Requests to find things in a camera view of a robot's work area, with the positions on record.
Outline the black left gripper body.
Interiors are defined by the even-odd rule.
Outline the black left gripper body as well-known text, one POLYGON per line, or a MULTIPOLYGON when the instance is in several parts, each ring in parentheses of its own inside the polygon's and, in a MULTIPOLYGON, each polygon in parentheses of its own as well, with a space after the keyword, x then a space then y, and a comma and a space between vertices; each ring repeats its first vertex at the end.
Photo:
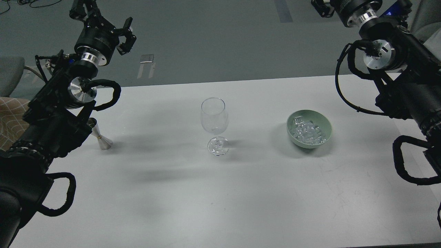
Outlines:
POLYGON ((84 24, 74 50, 77 54, 95 50, 101 57, 98 66, 106 66, 110 63, 116 46, 119 44, 119 37, 115 31, 116 27, 111 24, 84 24))

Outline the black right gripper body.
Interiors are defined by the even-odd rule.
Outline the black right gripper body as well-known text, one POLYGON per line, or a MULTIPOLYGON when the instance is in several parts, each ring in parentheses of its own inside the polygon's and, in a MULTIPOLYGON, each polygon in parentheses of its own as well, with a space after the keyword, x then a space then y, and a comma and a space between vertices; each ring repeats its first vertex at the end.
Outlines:
POLYGON ((377 18, 381 0, 337 0, 336 12, 345 27, 361 27, 367 21, 377 18))

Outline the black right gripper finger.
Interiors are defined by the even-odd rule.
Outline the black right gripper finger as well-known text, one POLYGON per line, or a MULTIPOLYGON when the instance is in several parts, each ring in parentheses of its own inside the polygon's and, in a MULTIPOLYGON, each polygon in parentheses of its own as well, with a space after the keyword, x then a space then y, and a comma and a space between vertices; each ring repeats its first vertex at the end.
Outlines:
POLYGON ((311 0, 311 5, 322 18, 330 18, 334 15, 335 8, 330 0, 311 0))

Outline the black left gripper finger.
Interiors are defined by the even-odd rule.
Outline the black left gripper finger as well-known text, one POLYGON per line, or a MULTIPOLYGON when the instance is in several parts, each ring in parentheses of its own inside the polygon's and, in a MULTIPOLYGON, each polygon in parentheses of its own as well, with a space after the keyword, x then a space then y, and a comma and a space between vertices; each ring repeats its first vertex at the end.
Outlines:
POLYGON ((126 55, 129 53, 134 46, 137 37, 133 34, 131 29, 131 24, 133 22, 133 18, 129 17, 126 19, 122 28, 118 28, 115 30, 115 35, 117 37, 124 37, 125 41, 118 44, 116 49, 120 55, 126 55))
POLYGON ((103 17, 96 0, 74 0, 69 17, 83 23, 85 28, 104 27, 103 17))

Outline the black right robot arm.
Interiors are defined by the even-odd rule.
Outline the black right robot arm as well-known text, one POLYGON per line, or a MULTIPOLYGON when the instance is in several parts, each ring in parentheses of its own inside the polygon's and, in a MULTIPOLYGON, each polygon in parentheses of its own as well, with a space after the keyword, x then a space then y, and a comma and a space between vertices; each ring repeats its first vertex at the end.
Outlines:
POLYGON ((392 145, 397 174, 416 185, 436 185, 440 179, 440 59, 408 30, 407 18, 412 3, 397 0, 382 15, 381 0, 312 0, 323 18, 336 13, 345 27, 358 27, 360 39, 342 50, 335 70, 335 85, 340 98, 357 112, 413 119, 425 140, 402 135, 392 145), (370 111, 348 101, 339 84, 340 67, 347 59, 353 75, 375 83, 379 92, 370 111), (425 158, 437 174, 430 178, 409 175, 404 166, 404 143, 424 148, 425 158))

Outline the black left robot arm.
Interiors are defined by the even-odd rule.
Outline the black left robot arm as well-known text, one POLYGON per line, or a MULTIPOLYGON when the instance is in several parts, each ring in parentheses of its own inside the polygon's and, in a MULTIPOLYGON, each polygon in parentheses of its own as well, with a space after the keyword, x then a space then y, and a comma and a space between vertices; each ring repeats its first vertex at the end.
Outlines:
POLYGON ((136 36, 132 17, 122 28, 105 19, 95 0, 75 0, 70 18, 83 23, 74 53, 63 50, 49 60, 53 69, 45 85, 29 102, 23 120, 28 128, 7 151, 1 151, 1 247, 8 248, 39 212, 49 217, 64 214, 72 206, 76 179, 68 172, 48 173, 53 159, 66 157, 92 133, 91 113, 114 106, 121 86, 95 79, 98 68, 110 63, 115 51, 131 51, 136 36))

